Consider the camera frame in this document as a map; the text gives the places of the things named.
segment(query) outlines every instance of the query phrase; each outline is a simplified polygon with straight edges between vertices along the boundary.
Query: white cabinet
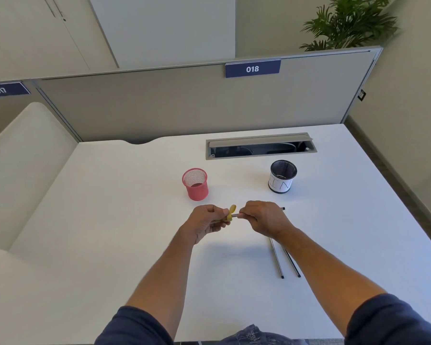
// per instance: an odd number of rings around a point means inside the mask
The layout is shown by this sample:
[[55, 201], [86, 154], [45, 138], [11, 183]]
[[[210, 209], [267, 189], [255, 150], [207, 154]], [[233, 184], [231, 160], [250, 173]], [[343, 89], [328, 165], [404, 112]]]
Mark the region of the white cabinet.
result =
[[0, 81], [116, 68], [88, 0], [0, 0]]

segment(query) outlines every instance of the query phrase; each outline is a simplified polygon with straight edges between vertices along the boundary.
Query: dark blue sleeve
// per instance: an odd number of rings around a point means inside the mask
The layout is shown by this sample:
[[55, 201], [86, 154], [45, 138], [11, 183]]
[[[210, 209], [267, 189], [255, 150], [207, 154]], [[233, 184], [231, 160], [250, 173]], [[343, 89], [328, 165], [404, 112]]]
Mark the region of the dark blue sleeve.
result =
[[149, 313], [132, 306], [120, 307], [95, 345], [174, 345], [166, 329]]
[[377, 295], [356, 309], [345, 345], [431, 345], [431, 324], [391, 294]]

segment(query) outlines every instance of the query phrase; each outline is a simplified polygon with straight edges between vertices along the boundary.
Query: baseboard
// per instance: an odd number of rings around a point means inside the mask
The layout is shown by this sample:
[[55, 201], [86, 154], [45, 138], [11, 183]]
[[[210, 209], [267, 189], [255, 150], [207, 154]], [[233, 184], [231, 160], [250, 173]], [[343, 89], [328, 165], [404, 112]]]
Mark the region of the baseboard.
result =
[[384, 162], [386, 167], [390, 170], [390, 172], [394, 175], [396, 180], [401, 184], [407, 194], [412, 198], [412, 200], [416, 203], [418, 208], [425, 214], [428, 220], [431, 222], [431, 212], [426, 207], [426, 205], [418, 198], [418, 196], [412, 191], [410, 186], [406, 184], [406, 182], [401, 178], [401, 176], [396, 172], [396, 170], [392, 167], [391, 163], [382, 155], [379, 149], [374, 145], [374, 143], [368, 138], [368, 136], [364, 133], [361, 127], [357, 124], [357, 122], [351, 117], [348, 116], [346, 121], [350, 123], [367, 141], [369, 146], [373, 149], [373, 151], [377, 154], [377, 156]]

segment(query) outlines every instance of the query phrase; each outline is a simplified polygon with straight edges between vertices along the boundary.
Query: desk number sign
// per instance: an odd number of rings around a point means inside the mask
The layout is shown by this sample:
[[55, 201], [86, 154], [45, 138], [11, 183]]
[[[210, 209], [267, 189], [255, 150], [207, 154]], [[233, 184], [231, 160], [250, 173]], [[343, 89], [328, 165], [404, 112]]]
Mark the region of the desk number sign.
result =
[[250, 63], [225, 64], [225, 77], [277, 74], [281, 59]]
[[0, 97], [30, 94], [22, 82], [7, 82], [0, 84]]

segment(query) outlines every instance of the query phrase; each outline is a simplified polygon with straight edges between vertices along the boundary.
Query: red mesh pencil cup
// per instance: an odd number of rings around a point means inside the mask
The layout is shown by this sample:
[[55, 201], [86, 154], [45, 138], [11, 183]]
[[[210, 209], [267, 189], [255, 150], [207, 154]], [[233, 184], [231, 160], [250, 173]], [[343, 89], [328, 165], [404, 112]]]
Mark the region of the red mesh pencil cup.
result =
[[209, 193], [207, 180], [208, 175], [201, 168], [191, 168], [182, 176], [182, 183], [193, 201], [201, 201], [206, 198]]

